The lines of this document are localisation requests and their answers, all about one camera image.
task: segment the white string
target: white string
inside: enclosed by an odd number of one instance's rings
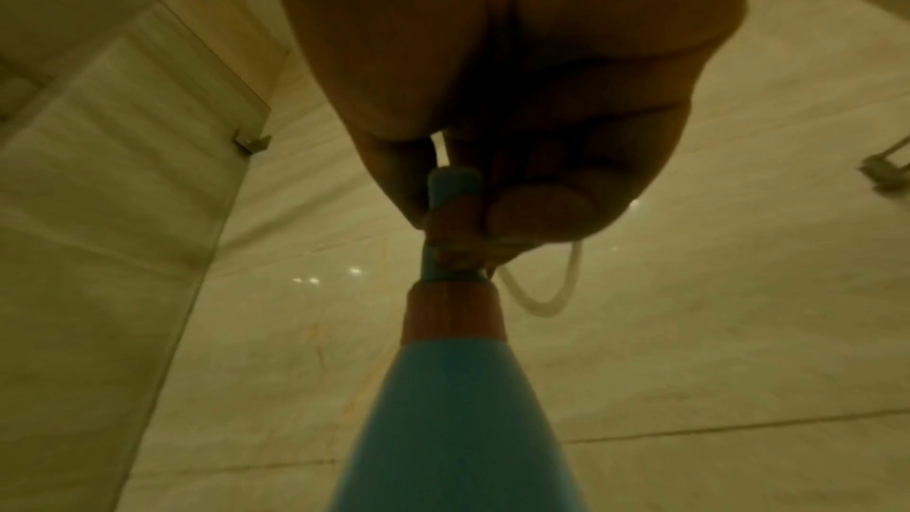
[[[506,291],[512,296],[512,299],[518,303],[521,308],[533,316],[542,318],[552,318],[566,309],[575,288],[578,286],[578,276],[581,270],[581,241],[572,243],[572,250],[569,252],[569,262],[566,263],[566,275],[563,278],[562,286],[547,302],[541,302],[531,298],[527,292],[512,276],[508,267],[500,268],[500,278],[505,285]]]

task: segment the metal bracket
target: metal bracket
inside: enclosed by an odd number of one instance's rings
[[[255,155],[260,153],[263,150],[268,148],[268,145],[272,142],[272,136],[262,138],[251,137],[242,130],[238,130],[234,133],[234,144],[239,146],[241,150],[246,152],[248,155]]]
[[[910,187],[910,163],[898,166],[888,159],[889,156],[910,144],[910,137],[906,137],[883,153],[872,155],[863,160],[860,172],[868,176],[875,183],[875,189],[880,192],[902,191]]]

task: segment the hand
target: hand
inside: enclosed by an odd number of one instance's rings
[[[744,0],[284,0],[367,170],[452,268],[613,222],[671,155]],[[443,131],[486,192],[428,213]]]

